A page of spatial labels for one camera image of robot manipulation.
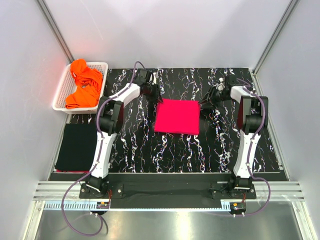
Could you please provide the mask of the magenta pink t shirt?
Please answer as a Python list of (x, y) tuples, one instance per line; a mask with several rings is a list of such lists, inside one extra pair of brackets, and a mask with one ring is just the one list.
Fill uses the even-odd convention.
[(158, 133), (198, 135), (200, 105), (194, 100), (163, 99), (157, 104), (154, 131)]

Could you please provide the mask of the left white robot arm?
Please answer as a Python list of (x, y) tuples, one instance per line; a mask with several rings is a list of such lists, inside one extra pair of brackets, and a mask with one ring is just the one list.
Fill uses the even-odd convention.
[(117, 134), (124, 125), (125, 107), (144, 95), (150, 103), (162, 103), (157, 74), (146, 69), (137, 71), (137, 76), (117, 93), (99, 100), (95, 119), (97, 142), (93, 163), (85, 178), (85, 188), (97, 198), (108, 193), (109, 160)]

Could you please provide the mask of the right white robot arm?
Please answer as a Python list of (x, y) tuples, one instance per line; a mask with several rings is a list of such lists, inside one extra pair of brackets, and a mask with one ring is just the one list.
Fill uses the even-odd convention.
[(240, 144), (235, 166), (226, 186), (220, 190), (231, 198), (253, 192), (252, 166), (255, 152), (263, 131), (268, 127), (269, 99), (249, 90), (250, 84), (235, 75), (227, 75), (210, 87), (199, 102), (201, 110), (209, 110), (219, 103), (233, 100), (239, 103), (236, 126), (240, 132)]

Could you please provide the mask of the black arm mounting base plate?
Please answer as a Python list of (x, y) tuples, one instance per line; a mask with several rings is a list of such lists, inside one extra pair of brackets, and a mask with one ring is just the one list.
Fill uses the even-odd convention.
[(81, 185), (80, 197), (102, 197), (113, 193), (177, 195), (201, 193), (213, 199), (253, 200), (257, 197), (252, 179), (234, 177), (232, 173), (110, 173), (105, 178), (88, 176)]

